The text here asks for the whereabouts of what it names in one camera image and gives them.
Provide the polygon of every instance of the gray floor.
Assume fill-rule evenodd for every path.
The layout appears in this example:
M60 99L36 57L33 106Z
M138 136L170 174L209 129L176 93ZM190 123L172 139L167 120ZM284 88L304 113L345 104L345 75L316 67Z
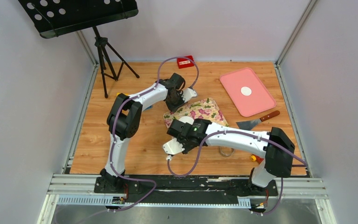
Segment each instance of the gray floor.
M275 202L269 200L270 207ZM77 224L103 206L61 205L56 209L59 224ZM274 213L259 217L244 209L194 209L134 207L127 211L104 212L82 224L321 224L314 200L282 200Z

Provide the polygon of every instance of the white wall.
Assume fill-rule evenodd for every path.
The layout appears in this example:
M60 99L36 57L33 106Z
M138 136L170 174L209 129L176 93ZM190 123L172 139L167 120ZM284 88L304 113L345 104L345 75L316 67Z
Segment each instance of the white wall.
M98 29L128 61L189 54L198 61L272 61L308 1L138 0L138 15ZM85 35L94 44L92 29Z
M282 69L337 222L358 223L358 1L320 0Z
M0 1L0 224L36 222L90 75L75 34L42 39L18 1Z

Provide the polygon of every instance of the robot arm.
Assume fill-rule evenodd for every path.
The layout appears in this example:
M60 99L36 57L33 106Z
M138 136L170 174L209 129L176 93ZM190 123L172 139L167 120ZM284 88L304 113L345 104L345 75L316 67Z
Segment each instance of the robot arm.
M101 171L101 176L106 176L107 179L114 179L117 175L113 172L110 166L110 155L112 154L112 165L114 169L123 174L125 170L124 160L127 153L127 147L132 136L137 132L142 111L153 105L158 101L165 101L168 109L175 112L179 107L186 104L191 98L196 97L197 93L190 88L181 90L184 86L185 80L182 76L174 73L170 79L160 80L157 85L151 87L130 96L119 94L112 106L109 113L107 124L109 125L110 132L110 151L108 161L105 165L105 169ZM123 107L124 111L128 110L128 114L125 115L122 111L118 112L120 105L130 97L138 96L137 98L130 100ZM113 133L113 123L115 117L118 117L116 131ZM113 135L116 135L116 141L114 142Z
M294 144L279 128L273 127L270 132L252 132L221 126L205 119L193 120L190 117L183 117L174 120L167 133L174 137L163 145L164 151L169 154L167 159L178 153L188 153L210 135L203 146L230 147L265 158L252 170L249 178L251 184L264 188L275 177L290 177L293 157L274 145L260 140L260 138L272 140L293 153ZM242 133L255 135L257 138Z

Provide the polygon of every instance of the wooden table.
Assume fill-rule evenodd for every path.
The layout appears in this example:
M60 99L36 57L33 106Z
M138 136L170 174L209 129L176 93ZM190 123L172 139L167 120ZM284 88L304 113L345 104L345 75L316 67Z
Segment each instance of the wooden table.
M273 110L280 110L279 116L259 124L253 130L269 131L273 126L283 129L296 146L295 154L301 156L274 65L271 62L199 62L197 64L200 69L200 77L194 89L199 96L191 100L190 103L207 97L215 99L230 127L235 128L237 128L237 121L260 118ZM131 66L141 78L136 79L124 67L119 81L106 79L108 99L104 98L102 78L98 73L70 173L97 174L104 168L110 144L106 118L115 101L116 94L118 92L133 94L151 86L156 81L159 63L131 63ZM219 81L220 75L245 67L250 67L255 71L277 103L274 109L250 118L239 114ZM194 67L179 70L176 63L166 63L161 70L161 78L169 78L174 72L185 78L187 86L193 82L196 75ZM165 102L158 102L153 105L152 109L142 113L139 130L131 139L128 147L125 159L126 174L170 174L165 160L166 154L162 149L162 145L171 139L166 134L167 128L163 121L163 114L167 111ZM173 171L177 174L187 172L193 166L196 154L197 149L194 149L189 154L174 156L171 162ZM250 161L249 156L250 154L247 152L236 150L233 155L225 158L219 154L217 147L205 147L202 149L200 161L192 174L249 175L251 169L257 166L257 163ZM292 169L292 175L305 174L305 168Z

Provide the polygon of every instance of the white circle on pink board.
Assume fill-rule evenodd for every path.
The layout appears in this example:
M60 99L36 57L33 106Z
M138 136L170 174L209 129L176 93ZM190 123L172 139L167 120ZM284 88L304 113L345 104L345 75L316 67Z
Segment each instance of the white circle on pink board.
M244 86L241 88L241 93L244 96L250 96L252 94L252 90L249 87Z

